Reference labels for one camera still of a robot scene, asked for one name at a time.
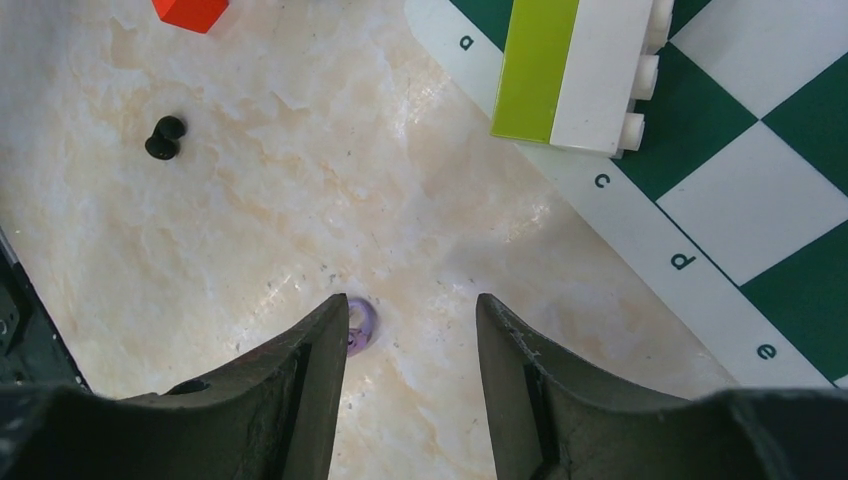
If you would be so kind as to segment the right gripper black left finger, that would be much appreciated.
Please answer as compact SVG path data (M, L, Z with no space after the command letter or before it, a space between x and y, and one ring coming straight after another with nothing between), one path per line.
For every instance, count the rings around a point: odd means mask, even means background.
M324 479L349 326L330 296L284 333L163 394L1 391L5 479Z

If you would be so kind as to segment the purple earbud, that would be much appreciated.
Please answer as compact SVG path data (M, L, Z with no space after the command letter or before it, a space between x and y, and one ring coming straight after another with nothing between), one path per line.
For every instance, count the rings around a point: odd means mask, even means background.
M353 318L355 313L362 315L359 325L348 330L347 356L353 357L369 346L378 323L378 314L374 306L361 297L348 298L348 311L350 318Z

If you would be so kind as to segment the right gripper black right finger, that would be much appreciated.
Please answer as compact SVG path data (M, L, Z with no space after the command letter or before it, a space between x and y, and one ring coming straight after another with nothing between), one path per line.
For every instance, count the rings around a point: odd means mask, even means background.
M476 303L500 479L843 479L847 394L733 388L686 400L540 334L489 293Z

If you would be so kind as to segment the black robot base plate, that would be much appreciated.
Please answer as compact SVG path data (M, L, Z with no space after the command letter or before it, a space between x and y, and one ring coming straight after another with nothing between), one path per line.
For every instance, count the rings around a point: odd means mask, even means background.
M5 236L1 237L1 383L68 384L89 389Z

